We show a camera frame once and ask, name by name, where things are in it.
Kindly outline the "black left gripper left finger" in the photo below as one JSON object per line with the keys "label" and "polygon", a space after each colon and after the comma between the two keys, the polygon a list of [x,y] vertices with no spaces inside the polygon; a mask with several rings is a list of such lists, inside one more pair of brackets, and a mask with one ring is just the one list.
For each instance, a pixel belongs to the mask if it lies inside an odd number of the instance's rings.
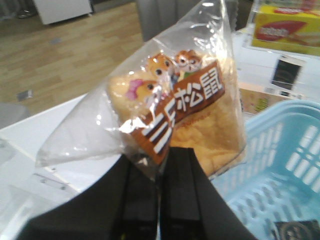
{"label": "black left gripper left finger", "polygon": [[154,240],[156,184],[124,155],[92,186],[27,221],[19,240]]}

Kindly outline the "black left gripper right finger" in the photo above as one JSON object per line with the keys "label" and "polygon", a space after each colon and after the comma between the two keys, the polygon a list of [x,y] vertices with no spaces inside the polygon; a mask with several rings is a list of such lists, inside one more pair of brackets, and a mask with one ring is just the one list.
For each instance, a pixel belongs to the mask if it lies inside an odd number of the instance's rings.
{"label": "black left gripper right finger", "polygon": [[202,170],[192,148],[172,147],[162,177],[162,240],[254,240]]}

